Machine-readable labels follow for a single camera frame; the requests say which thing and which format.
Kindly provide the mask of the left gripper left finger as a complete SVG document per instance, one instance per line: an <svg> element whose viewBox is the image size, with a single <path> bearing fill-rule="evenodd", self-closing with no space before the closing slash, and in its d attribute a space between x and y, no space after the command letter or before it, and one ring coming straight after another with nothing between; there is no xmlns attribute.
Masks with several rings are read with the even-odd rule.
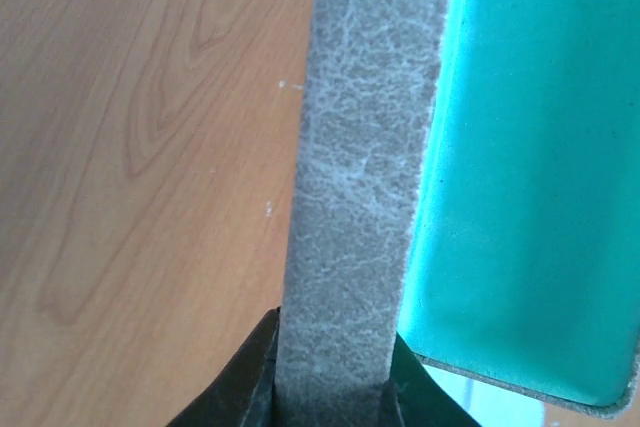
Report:
<svg viewBox="0 0 640 427"><path fill-rule="evenodd" d="M261 318L214 381L171 426L275 426L274 375L280 310Z"/></svg>

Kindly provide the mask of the grey leather glasses case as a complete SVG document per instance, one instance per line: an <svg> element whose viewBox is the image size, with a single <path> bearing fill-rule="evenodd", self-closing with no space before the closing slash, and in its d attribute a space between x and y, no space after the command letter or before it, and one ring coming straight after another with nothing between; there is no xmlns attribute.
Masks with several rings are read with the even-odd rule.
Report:
<svg viewBox="0 0 640 427"><path fill-rule="evenodd" d="M400 336L588 415L639 383L639 0L313 0L275 392L382 425Z"/></svg>

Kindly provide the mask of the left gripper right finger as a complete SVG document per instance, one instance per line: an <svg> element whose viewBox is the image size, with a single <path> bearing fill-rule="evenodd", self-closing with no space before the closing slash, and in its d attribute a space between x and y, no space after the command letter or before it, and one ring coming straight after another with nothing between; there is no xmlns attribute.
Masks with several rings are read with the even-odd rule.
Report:
<svg viewBox="0 0 640 427"><path fill-rule="evenodd" d="M478 427L428 374L405 341L397 336L390 377L382 393L382 425Z"/></svg>

